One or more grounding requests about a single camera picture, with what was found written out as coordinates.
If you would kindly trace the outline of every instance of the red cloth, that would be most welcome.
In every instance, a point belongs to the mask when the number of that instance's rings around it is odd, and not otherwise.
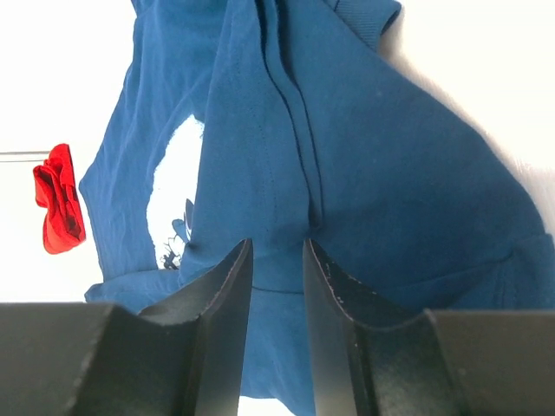
[[[33,169],[36,203],[48,212],[42,227],[44,249],[50,254],[68,251],[85,241],[69,146],[58,145],[49,158]]]

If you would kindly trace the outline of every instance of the folded red fabric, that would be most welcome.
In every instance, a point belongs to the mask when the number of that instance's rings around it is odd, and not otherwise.
[[[48,209],[42,227],[44,249],[50,254],[73,249],[85,241],[85,225],[69,146],[54,147],[49,158],[33,169],[33,174],[36,203]]]

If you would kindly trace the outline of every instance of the white graphic print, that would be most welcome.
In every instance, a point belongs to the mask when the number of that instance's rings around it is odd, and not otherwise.
[[[185,120],[154,171],[147,223],[159,269],[179,268],[191,236],[203,131],[204,125],[193,116]]]

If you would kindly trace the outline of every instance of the t-shirt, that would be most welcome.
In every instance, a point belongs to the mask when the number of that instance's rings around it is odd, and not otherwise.
[[[526,191],[376,53],[398,3],[134,7],[133,62],[80,185],[104,277],[89,302],[138,312],[252,238],[241,393],[301,416],[315,413],[307,237],[414,312],[555,305],[552,238]]]

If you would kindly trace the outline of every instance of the black plastic part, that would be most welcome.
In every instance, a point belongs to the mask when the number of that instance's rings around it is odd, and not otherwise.
[[[0,305],[0,414],[235,416],[252,244],[140,316],[112,304]]]
[[[304,245],[318,416],[555,414],[555,314],[397,307]]]

